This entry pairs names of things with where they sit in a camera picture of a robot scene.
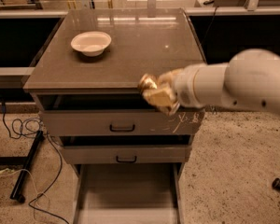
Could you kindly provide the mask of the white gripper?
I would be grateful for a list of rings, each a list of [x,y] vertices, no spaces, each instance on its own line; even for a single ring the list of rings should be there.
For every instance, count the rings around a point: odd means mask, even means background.
[[[161,88],[143,91],[143,98],[166,115],[173,115],[176,112],[177,100],[184,107],[202,108],[203,104],[199,102],[194,89],[195,77],[202,67],[201,64],[190,65],[184,69],[166,72],[158,77],[159,85],[171,86],[173,84],[176,97],[170,88]]]

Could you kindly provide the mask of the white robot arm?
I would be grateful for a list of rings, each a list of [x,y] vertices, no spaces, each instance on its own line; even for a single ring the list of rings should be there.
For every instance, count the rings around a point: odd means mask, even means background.
[[[214,105],[231,110],[266,111],[280,116],[280,56],[247,49],[227,63],[199,63],[139,82],[143,98],[167,115],[181,106]]]

